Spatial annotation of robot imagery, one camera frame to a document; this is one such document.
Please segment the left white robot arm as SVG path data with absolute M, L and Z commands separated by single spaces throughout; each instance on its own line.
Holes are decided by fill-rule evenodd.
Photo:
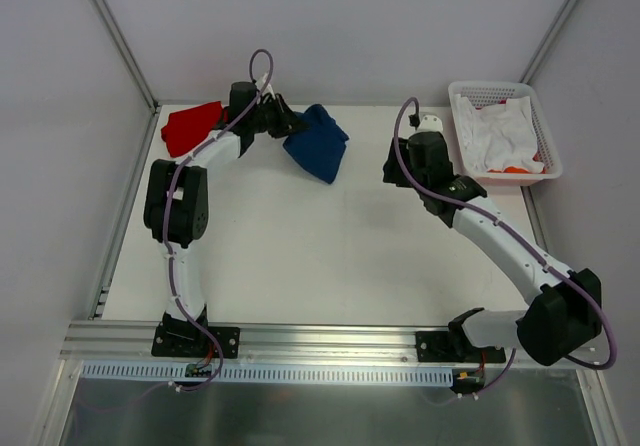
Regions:
M 239 159 L 259 134 L 282 139 L 306 128 L 266 79 L 235 82 L 227 105 L 210 102 L 172 113 L 162 128 L 169 157 L 151 166 L 143 222 L 167 263 L 170 297 L 161 331 L 185 355 L 197 356 L 209 343 L 193 247 L 208 226 L 209 173 Z

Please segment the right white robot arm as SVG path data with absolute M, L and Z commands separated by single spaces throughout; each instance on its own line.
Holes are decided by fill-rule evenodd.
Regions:
M 601 283 L 589 269 L 574 271 L 511 226 L 488 192 L 453 170 L 442 134 L 393 138 L 383 180 L 412 188 L 425 209 L 475 244 L 511 281 L 526 307 L 471 309 L 450 321 L 447 347 L 470 361 L 490 346 L 522 348 L 551 366 L 599 336 Z

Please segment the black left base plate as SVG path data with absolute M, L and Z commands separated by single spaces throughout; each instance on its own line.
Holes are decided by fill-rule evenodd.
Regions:
M 204 359 L 209 353 L 219 358 L 213 336 L 222 350 L 224 359 L 236 359 L 240 345 L 240 332 L 237 327 L 208 327 L 209 334 L 204 334 L 189 322 L 178 321 L 176 324 L 163 321 L 155 329 L 151 346 L 151 355 L 159 358 Z

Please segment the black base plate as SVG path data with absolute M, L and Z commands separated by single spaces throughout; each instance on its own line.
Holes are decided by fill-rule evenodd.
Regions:
M 178 321 L 176 324 L 163 321 L 155 329 L 151 346 L 151 355 L 159 358 L 204 359 L 209 353 L 219 358 L 213 336 L 222 350 L 224 359 L 236 359 L 240 345 L 240 332 L 237 327 L 208 327 L 209 334 L 204 334 L 189 322 Z
M 445 330 L 417 331 L 415 349 L 421 363 L 501 364 L 506 361 L 503 348 L 476 347 L 464 335 Z

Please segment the left aluminium frame post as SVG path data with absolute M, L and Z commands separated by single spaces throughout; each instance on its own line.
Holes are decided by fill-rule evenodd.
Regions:
M 158 108 L 159 102 L 155 98 L 151 87 L 140 68 L 139 62 L 135 58 L 135 55 L 125 38 L 125 35 L 109 5 L 108 0 L 89 0 L 94 7 L 100 22 L 102 23 L 107 35 L 109 36 L 112 44 L 114 45 L 119 58 L 121 59 L 124 67 L 129 73 L 136 89 L 143 98 L 146 106 L 155 112 Z

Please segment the aluminium frame post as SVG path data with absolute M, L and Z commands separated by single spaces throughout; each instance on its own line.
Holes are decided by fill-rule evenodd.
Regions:
M 155 112 L 158 108 L 159 102 L 155 98 L 151 87 L 140 68 L 139 62 L 135 58 L 135 55 L 125 38 L 125 35 L 109 5 L 108 0 L 89 0 L 94 7 L 100 22 L 102 23 L 107 35 L 109 36 L 112 44 L 114 45 L 119 58 L 121 59 L 124 67 L 129 73 L 136 89 L 143 98 L 146 106 Z
M 554 47 L 583 0 L 563 0 L 541 41 L 520 76 L 519 82 L 531 84 L 550 58 Z

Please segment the blue mickey mouse t-shirt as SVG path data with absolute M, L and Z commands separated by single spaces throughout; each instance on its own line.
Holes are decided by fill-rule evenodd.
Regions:
M 350 140 L 321 104 L 297 113 L 308 128 L 289 136 L 283 148 L 292 160 L 316 179 L 333 184 Z

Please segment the folded red t-shirt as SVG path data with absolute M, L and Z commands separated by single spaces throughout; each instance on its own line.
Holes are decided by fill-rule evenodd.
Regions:
M 178 158 L 203 143 L 214 131 L 221 129 L 227 120 L 227 109 L 220 101 L 170 113 L 160 136 L 168 155 Z

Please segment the white t-shirt in basket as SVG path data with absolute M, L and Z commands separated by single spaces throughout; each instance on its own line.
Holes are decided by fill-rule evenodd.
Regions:
M 478 109 L 468 97 L 456 94 L 453 105 L 460 118 L 461 149 L 472 172 L 488 173 L 509 166 L 536 172 L 542 169 L 541 163 L 532 161 L 538 145 L 529 96 Z

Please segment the right aluminium frame post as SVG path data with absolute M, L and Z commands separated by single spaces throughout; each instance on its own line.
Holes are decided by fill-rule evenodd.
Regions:
M 531 84 L 550 58 L 554 47 L 583 0 L 563 0 L 541 41 L 520 76 L 519 82 Z

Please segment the white plastic laundry basket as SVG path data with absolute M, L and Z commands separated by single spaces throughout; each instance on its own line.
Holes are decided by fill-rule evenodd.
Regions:
M 510 186 L 530 186 L 545 179 L 557 179 L 560 177 L 562 174 L 562 164 L 557 148 L 555 147 L 546 118 L 544 117 L 540 101 L 530 86 L 523 83 L 504 81 L 455 81 L 449 85 L 448 93 L 454 128 L 459 143 L 462 168 L 465 174 L 483 184 Z M 456 94 L 468 97 L 472 105 L 478 109 L 502 103 L 506 99 L 529 96 L 531 98 L 533 127 L 537 136 L 538 153 L 541 157 L 540 161 L 544 163 L 546 173 L 518 175 L 472 172 L 461 149 L 461 128 L 458 124 L 460 118 L 457 108 L 453 105 Z

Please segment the orange t-shirt in basket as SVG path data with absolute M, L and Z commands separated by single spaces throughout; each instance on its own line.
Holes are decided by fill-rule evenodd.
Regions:
M 539 153 L 536 153 L 536 155 L 533 157 L 532 161 L 534 163 L 541 163 L 542 164 L 542 169 L 538 172 L 536 171 L 530 171 L 529 169 L 525 169 L 525 168 L 521 168 L 521 167 L 515 167 L 515 166 L 509 166 L 504 170 L 495 170 L 495 169 L 490 169 L 488 170 L 488 173 L 494 173 L 494 174 L 518 174 L 518 175 L 529 175 L 529 174 L 544 174 L 546 173 L 545 167 L 544 167 L 544 163 L 541 160 L 541 157 L 539 155 Z

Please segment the aluminium front mounting rail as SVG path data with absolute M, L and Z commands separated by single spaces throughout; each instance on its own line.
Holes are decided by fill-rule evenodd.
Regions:
M 201 360 L 153 357 L 151 346 L 159 324 L 156 321 L 74 321 L 67 329 L 60 355 L 65 359 Z M 494 341 L 491 347 L 505 350 L 506 361 L 501 364 L 421 363 L 416 355 L 415 333 L 422 330 L 447 331 L 446 328 L 225 323 L 212 323 L 210 326 L 241 330 L 236 359 L 224 359 L 217 340 L 210 337 L 219 358 L 209 353 L 204 359 L 222 360 L 230 365 L 447 366 L 473 369 L 482 365 L 503 366 L 515 350 L 502 341 Z

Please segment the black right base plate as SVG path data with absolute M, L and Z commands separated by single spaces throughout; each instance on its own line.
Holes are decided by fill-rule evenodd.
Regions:
M 417 331 L 415 349 L 421 363 L 501 364 L 506 361 L 503 348 L 476 347 L 464 335 L 445 330 Z

